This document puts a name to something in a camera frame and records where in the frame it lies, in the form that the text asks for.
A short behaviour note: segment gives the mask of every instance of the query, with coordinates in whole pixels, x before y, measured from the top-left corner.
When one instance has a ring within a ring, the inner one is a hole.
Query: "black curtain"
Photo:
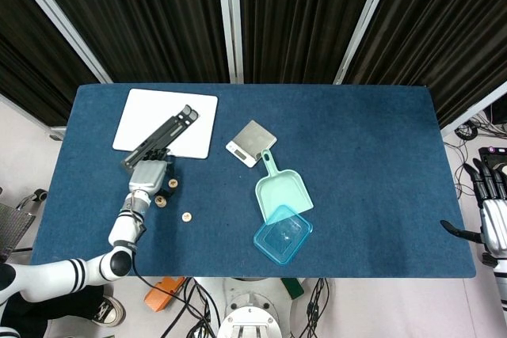
[[[229,82],[219,0],[56,0],[115,82]]]
[[[345,83],[425,85],[442,127],[507,80],[507,0],[381,0]]]
[[[366,0],[241,0],[245,82],[331,83]]]
[[[33,0],[0,4],[0,93],[49,126],[67,124],[76,89],[97,79]]]

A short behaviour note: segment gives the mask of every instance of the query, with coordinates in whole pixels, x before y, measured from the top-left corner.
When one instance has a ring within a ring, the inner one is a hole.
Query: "orange device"
[[[156,283],[155,286],[157,288],[163,289],[167,293],[175,294],[180,289],[181,285],[185,282],[185,277],[164,277],[161,282]],[[163,310],[169,301],[171,301],[173,297],[165,294],[164,292],[152,288],[151,291],[148,292],[146,297],[144,298],[144,302],[148,305],[154,312],[159,312]]]

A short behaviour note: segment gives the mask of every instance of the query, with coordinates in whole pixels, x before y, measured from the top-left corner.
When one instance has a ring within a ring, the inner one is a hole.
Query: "table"
[[[208,159],[176,159],[181,184],[152,205],[136,262],[142,275],[220,277],[472,277],[429,91],[395,85],[110,84],[78,90],[55,168],[33,264],[110,250],[129,175],[112,149],[132,88],[219,98]],[[225,145],[251,119],[277,138],[279,169],[303,177],[314,231],[287,266],[253,245],[262,224],[254,188],[266,175]],[[193,215],[190,223],[183,212]]]

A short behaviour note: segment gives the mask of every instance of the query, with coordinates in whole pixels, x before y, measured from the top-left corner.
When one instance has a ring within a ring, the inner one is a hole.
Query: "gray floor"
[[[14,205],[35,188],[48,188],[60,143],[53,142],[38,126],[0,103],[0,202]],[[457,142],[450,137],[450,142]],[[471,158],[480,146],[505,146],[500,139],[476,139],[467,144]],[[452,168],[458,157],[448,151]],[[459,201],[465,223],[477,230],[479,224],[475,200],[463,196]],[[29,245],[36,225],[22,245]],[[486,338],[507,336],[496,291],[493,272],[478,262],[480,250],[473,246],[477,276],[473,279],[335,279],[330,308],[318,327],[320,337],[459,337]],[[18,256],[23,262],[27,258]],[[114,329],[99,329],[88,321],[66,317],[51,323],[48,337],[159,337],[180,309],[177,303],[153,313],[143,303],[147,287],[135,278],[114,284],[114,295],[127,310],[124,323]],[[292,328],[303,325],[306,300],[292,308]],[[186,335],[193,319],[186,316],[169,337]]]

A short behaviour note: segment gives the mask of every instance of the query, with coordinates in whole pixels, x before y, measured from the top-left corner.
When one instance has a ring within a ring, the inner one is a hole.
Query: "person's foot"
[[[118,326],[125,318],[125,308],[118,300],[111,296],[104,295],[97,313],[93,316],[92,322],[107,328]]]

